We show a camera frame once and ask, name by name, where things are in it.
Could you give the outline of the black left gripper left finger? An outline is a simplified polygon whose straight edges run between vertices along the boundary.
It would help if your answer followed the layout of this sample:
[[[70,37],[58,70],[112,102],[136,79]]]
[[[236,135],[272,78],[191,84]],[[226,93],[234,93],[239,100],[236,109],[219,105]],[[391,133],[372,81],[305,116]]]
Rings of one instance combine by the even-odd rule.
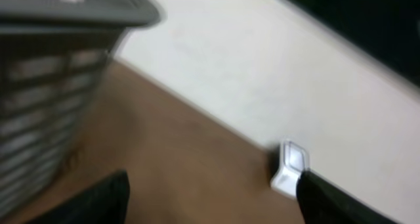
[[[118,170],[27,224],[124,224],[129,197],[127,172]]]

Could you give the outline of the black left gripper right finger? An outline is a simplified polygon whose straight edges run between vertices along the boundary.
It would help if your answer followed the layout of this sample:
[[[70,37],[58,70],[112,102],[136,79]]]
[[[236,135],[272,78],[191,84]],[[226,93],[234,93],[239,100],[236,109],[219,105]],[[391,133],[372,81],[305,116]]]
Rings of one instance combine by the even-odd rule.
[[[310,170],[301,173],[296,197],[306,224],[396,224]]]

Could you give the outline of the white barcode scanner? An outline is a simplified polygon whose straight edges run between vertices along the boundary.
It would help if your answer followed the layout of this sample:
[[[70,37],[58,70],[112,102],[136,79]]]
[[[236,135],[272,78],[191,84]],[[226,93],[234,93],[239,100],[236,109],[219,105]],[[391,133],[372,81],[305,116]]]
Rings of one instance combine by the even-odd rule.
[[[278,165],[270,186],[274,191],[295,200],[298,180],[302,172],[310,167],[308,152],[291,140],[282,141],[276,152]]]

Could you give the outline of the grey plastic basket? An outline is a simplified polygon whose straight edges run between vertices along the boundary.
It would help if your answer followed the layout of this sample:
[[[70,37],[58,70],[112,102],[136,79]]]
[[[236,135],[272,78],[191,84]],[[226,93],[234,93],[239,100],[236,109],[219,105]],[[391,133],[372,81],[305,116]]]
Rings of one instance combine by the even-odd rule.
[[[127,31],[152,0],[1,0],[1,217],[56,176]]]

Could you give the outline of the dark glass window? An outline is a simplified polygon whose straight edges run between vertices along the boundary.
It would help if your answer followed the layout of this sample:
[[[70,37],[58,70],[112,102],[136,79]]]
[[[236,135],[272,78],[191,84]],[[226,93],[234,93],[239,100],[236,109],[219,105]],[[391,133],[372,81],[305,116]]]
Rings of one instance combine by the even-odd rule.
[[[288,0],[419,85],[419,0]]]

